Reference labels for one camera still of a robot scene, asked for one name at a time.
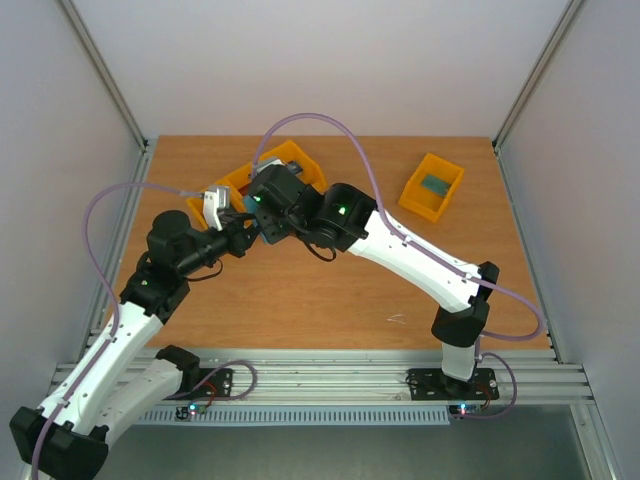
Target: wooden table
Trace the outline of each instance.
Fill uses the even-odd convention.
[[[372,195],[361,160],[347,139],[291,138],[320,164],[330,185],[350,183]],[[272,139],[268,148],[285,139]],[[200,190],[249,162],[259,140],[161,137],[148,181]],[[360,140],[387,208],[401,223],[460,259],[496,263],[502,285],[535,298],[489,139]],[[405,182],[427,152],[466,169],[437,224],[396,205]],[[146,250],[151,222],[167,209],[186,210],[184,199],[152,190],[143,193],[122,260],[118,292]],[[490,304],[491,330],[515,335],[534,329],[535,318],[518,302],[497,293]],[[221,276],[191,284],[191,293],[150,346],[436,349],[440,343],[430,333],[436,309],[436,302],[417,287],[368,260],[341,254],[335,262],[325,263],[294,238],[275,246],[257,241],[244,258],[224,257]],[[546,349],[548,343],[544,336],[526,343],[486,339],[483,347]]]

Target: black mounting plate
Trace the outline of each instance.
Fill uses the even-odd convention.
[[[200,383],[204,377],[206,377],[213,368],[200,368],[200,376],[198,382]],[[233,370],[230,368],[223,368],[211,378],[207,380],[216,387],[216,398],[227,398],[231,396],[231,387],[233,386]],[[207,385],[202,385],[197,390],[194,390],[189,395],[183,397],[185,400],[205,400],[211,396],[211,388]]]
[[[406,382],[411,400],[486,400],[486,393],[476,384],[489,392],[491,400],[500,398],[496,375],[491,368],[476,368],[469,383],[446,377],[439,368],[412,368],[407,371]]]

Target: gray floor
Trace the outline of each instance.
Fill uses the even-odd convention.
[[[134,427],[100,480],[584,479],[568,407],[438,427]]]

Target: orange tray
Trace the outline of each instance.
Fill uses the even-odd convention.
[[[464,168],[428,153],[405,185],[398,205],[437,222],[449,206],[463,175]],[[429,188],[426,183],[430,179],[435,186],[440,186],[441,191]]]

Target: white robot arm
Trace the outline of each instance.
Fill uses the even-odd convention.
[[[376,202],[351,185],[332,185],[324,194],[303,183],[286,166],[262,169],[249,186],[257,204],[257,222],[265,238],[277,243],[294,234],[319,258],[331,261],[336,250],[350,252],[388,268],[434,298],[440,308],[431,328],[442,342],[442,370],[448,378],[466,382],[476,365],[475,342],[489,313],[491,290],[470,281],[478,278],[495,283],[498,268],[463,262],[420,238],[386,213],[404,239],[384,224]],[[408,245],[418,243],[440,263]],[[332,251],[323,258],[314,246]],[[465,273],[460,276],[444,264]]]
[[[156,217],[147,236],[149,250],[121,294],[119,321],[111,317],[65,382],[38,408],[21,407],[11,419],[24,462],[32,463],[39,450],[40,471],[57,480],[92,479],[109,447],[144,412],[176,392],[192,392],[201,380],[200,360],[169,346],[110,396],[124,370],[188,294],[188,275],[213,266],[222,255],[241,257],[251,247],[259,232],[244,226],[250,218],[227,217],[220,230],[199,232],[183,212]],[[44,438],[40,447],[39,437]]]
[[[398,230],[405,233],[412,241],[420,243],[432,253],[469,275],[480,278],[478,265],[464,263],[444,253],[403,227],[388,212],[387,217]],[[378,211],[371,213],[364,229],[368,233],[367,238],[356,240],[349,247],[348,252],[376,262],[413,283],[438,302],[440,307],[447,312],[458,313],[471,308],[470,299],[478,296],[479,287],[477,284],[454,274],[415,248],[408,247],[399,237],[389,232]],[[474,345],[459,347],[443,342],[442,371],[449,377],[463,381],[469,380],[476,364],[474,354]]]

